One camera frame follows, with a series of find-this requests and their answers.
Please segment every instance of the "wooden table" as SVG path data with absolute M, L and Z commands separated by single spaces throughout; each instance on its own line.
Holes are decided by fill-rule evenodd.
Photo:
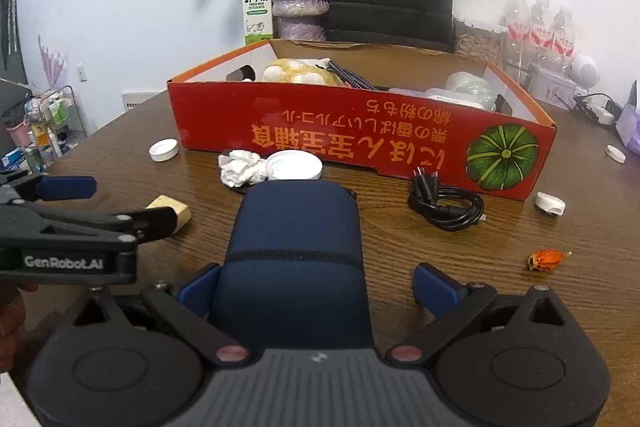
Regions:
M 609 365 L 612 390 L 598 425 L 636 425 L 640 158 L 628 155 L 624 165 L 615 163 L 604 151 L 609 143 L 620 146 L 617 136 L 581 114 L 548 110 L 558 123 L 558 137 L 536 190 L 566 201 L 567 210 L 559 219 L 537 213 L 531 197 L 521 203 L 487 196 L 485 223 L 462 232 L 443 232 L 409 210 L 405 180 L 337 166 L 326 166 L 324 177 L 358 194 L 378 346 L 386 349 L 425 321 L 412 298 L 409 277 L 421 261 L 461 282 L 485 281 L 503 293 L 524 293 L 544 282 L 561 296 Z M 67 203 L 74 208 L 92 212 L 143 208 L 158 194 L 191 207 L 193 220 L 177 236 L 140 248 L 140 281 L 135 288 L 117 288 L 120 293 L 157 279 L 179 281 L 206 263 L 220 263 L 241 202 L 241 196 L 220 183 L 214 153 L 182 150 L 168 162 L 152 162 L 149 146 L 167 137 L 177 137 L 177 130 L 168 96 L 162 93 L 83 141 L 50 170 L 90 174 L 98 180 L 97 196 Z M 527 256 L 542 248 L 573 255 L 551 275 L 529 272 Z M 28 295 L 27 330 L 50 312 L 66 310 L 78 292 L 50 286 Z

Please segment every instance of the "wall outlet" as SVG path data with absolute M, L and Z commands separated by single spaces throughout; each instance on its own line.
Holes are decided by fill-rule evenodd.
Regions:
M 84 65 L 78 64 L 76 70 L 78 71 L 78 80 L 80 80 L 80 82 L 86 82 L 86 71 L 84 70 Z
M 160 91 L 125 91 L 122 93 L 122 103 L 127 111 L 145 102 Z

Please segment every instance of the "coiled black cable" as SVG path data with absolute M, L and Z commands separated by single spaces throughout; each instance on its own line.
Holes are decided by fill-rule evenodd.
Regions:
M 409 207 L 441 230 L 454 232 L 476 223 L 484 214 L 482 198 L 466 188 L 440 186 L 438 173 L 426 176 L 421 168 L 414 171 L 413 189 L 409 194 Z M 464 206 L 438 204 L 438 200 L 468 202 Z

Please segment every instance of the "gray ribbed panel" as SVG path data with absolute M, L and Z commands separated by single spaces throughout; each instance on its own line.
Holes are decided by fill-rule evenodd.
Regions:
M 216 373 L 167 427 L 470 427 L 419 371 L 372 349 L 268 349 L 250 367 Z

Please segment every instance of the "hand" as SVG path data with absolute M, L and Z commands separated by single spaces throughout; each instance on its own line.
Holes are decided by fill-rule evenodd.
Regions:
M 19 284 L 18 288 L 34 292 L 38 289 L 38 285 L 25 282 Z M 20 294 L 15 296 L 11 304 L 0 306 L 0 373 L 9 371 L 14 365 L 14 356 L 19 342 L 18 328 L 24 323 L 25 318 L 24 301 Z

